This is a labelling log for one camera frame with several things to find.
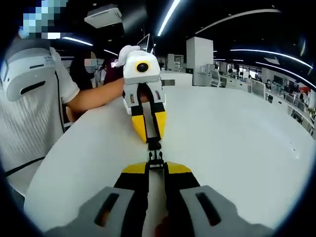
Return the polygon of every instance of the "black ceiling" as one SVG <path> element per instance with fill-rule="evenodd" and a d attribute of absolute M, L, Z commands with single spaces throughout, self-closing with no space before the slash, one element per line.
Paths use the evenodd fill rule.
<path fill-rule="evenodd" d="M 103 49 L 119 53 L 126 44 L 136 44 L 145 34 L 151 33 L 156 55 L 168 53 L 186 54 L 186 40 L 193 36 L 213 40 L 214 54 L 217 58 L 243 59 L 244 64 L 255 65 L 256 61 L 268 63 L 264 57 L 276 57 L 282 68 L 308 77 L 314 83 L 314 71 L 284 57 L 255 52 L 230 52 L 230 49 L 259 49 L 279 52 L 313 65 L 316 42 L 312 32 L 313 8 L 308 1 L 288 3 L 277 0 L 263 2 L 245 0 L 209 1 L 181 0 L 171 16 L 161 37 L 157 37 L 160 25 L 173 0 L 69 0 L 66 9 L 55 20 L 55 29 L 71 33 L 72 37 L 94 44 L 93 50 L 99 57 L 109 54 Z M 122 12 L 123 21 L 128 19 L 133 26 L 126 32 L 123 25 L 95 29 L 84 22 L 88 11 L 105 4 L 117 4 Z M 144 8 L 147 17 L 137 19 L 137 10 Z M 196 34 L 204 27 L 230 15 L 258 10 L 278 9 L 281 13 L 256 13 L 241 16 L 219 23 Z M 305 52 L 300 55 L 303 44 Z M 76 52 L 83 47 L 64 39 L 53 40 L 57 49 L 66 49 L 67 53 Z"/>

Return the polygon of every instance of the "round white table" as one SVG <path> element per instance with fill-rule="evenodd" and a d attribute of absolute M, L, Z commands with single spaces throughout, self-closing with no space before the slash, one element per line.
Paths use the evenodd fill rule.
<path fill-rule="evenodd" d="M 314 163 L 314 140 L 286 112 L 241 90 L 165 87 L 163 159 L 189 167 L 250 223 L 276 228 L 296 204 Z M 54 145 L 24 209 L 42 230 L 65 226 L 80 206 L 148 159 L 121 98 L 85 113 Z M 161 173 L 150 173 L 143 236 L 165 215 Z"/>

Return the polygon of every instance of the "person's arm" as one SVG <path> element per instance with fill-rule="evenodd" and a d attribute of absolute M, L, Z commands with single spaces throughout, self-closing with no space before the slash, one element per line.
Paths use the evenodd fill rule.
<path fill-rule="evenodd" d="M 82 90 L 67 103 L 67 106 L 75 113 L 82 113 L 103 106 L 122 96 L 123 86 L 124 79 L 120 78 L 97 88 Z"/>

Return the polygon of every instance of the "white glove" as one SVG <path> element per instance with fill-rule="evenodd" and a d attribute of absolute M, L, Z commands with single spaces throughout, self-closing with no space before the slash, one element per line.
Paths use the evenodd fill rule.
<path fill-rule="evenodd" d="M 130 52 L 139 51 L 139 50 L 140 50 L 140 46 L 130 46 L 130 45 L 125 46 L 125 47 L 122 48 L 121 51 L 119 52 L 119 55 L 118 55 L 118 64 L 119 64 L 120 66 L 125 65 L 125 63 L 126 63 L 126 58 L 127 58 L 128 54 L 129 54 Z"/>

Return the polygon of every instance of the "round camera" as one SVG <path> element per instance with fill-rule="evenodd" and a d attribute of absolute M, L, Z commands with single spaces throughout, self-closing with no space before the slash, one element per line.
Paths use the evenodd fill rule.
<path fill-rule="evenodd" d="M 140 63 L 137 65 L 137 71 L 140 73 L 144 73 L 145 71 L 148 70 L 148 64 L 147 63 Z"/>

